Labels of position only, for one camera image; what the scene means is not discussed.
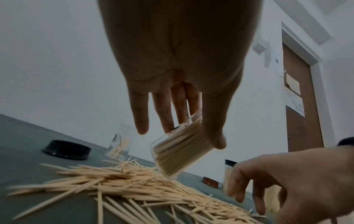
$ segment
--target table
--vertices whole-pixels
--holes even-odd
[[[91,147],[89,159],[73,161],[47,155],[41,151],[51,140],[65,140]],[[10,192],[6,187],[23,184],[39,184],[47,180],[62,178],[55,170],[40,166],[40,163],[49,163],[58,166],[75,166],[84,164],[90,166],[107,166],[108,159],[104,155],[105,148],[75,139],[73,137],[29,124],[14,118],[0,115],[0,223],[11,223],[11,219],[28,208],[57,195],[57,193],[36,193],[5,197]],[[154,166],[150,161],[137,160],[142,165]],[[254,209],[251,195],[247,193],[244,203],[237,203],[233,198],[224,194],[220,189],[212,188],[201,182],[202,178],[190,173],[182,173],[178,181],[195,188],[198,191],[234,204],[241,208]],[[162,223],[171,223],[164,208],[154,208],[154,213]],[[180,216],[187,224],[186,217]],[[273,216],[258,219],[264,224],[272,224]],[[95,224],[97,223],[97,204],[87,193],[69,196],[41,211],[35,212],[12,223],[19,224]],[[104,211],[105,224],[125,223],[109,211]]]

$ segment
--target brown door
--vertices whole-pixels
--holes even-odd
[[[287,107],[287,129],[289,152],[323,147],[320,122],[318,120],[315,93],[310,66],[283,44],[284,69],[300,83],[299,95],[303,101],[305,117]],[[289,88],[284,75],[284,84]]]

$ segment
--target tipped over container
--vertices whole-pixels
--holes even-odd
[[[237,162],[226,159],[225,160],[225,172],[224,172],[224,180],[222,182],[222,191],[226,193],[228,182],[231,176],[232,168]]]
[[[202,130],[201,111],[151,143],[151,154],[159,171],[168,179],[178,176],[183,170],[213,149]]]
[[[137,134],[135,128],[130,125],[120,124],[105,155],[113,159],[125,160],[128,157]]]

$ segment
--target hand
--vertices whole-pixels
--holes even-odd
[[[266,212],[265,188],[282,187],[277,224],[315,224],[336,218],[354,210],[353,159],[353,146],[263,155],[234,166],[228,195],[242,202],[252,179],[259,214]]]
[[[210,143],[226,147],[223,125],[238,88],[262,0],[99,0],[106,33],[129,91],[136,128],[149,129],[152,93],[163,129],[200,109]]]

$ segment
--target black sleeve cuff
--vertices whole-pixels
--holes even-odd
[[[354,137],[345,138],[345,139],[341,140],[338,143],[338,146],[341,146],[341,145],[354,145]]]

